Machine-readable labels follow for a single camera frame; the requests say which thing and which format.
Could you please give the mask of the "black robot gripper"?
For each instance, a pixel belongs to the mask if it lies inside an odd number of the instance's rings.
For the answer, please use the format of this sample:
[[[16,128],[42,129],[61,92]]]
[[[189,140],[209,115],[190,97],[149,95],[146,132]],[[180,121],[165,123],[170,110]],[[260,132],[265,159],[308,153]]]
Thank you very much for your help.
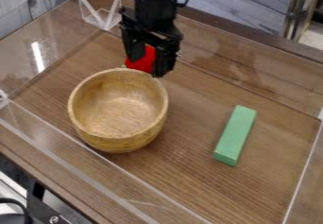
[[[176,3],[173,1],[138,1],[134,8],[121,7],[121,36],[130,62],[145,55],[145,43],[154,48],[150,74],[165,76],[173,69],[182,33],[173,24]]]

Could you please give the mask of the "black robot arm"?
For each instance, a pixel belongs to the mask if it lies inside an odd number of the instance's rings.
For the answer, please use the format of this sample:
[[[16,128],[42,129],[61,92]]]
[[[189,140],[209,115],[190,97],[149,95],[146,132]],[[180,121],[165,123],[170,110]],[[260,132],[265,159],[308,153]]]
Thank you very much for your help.
[[[182,33],[173,20],[176,9],[189,0],[133,0],[134,8],[120,8],[121,38],[126,53],[125,67],[156,78],[173,69]]]

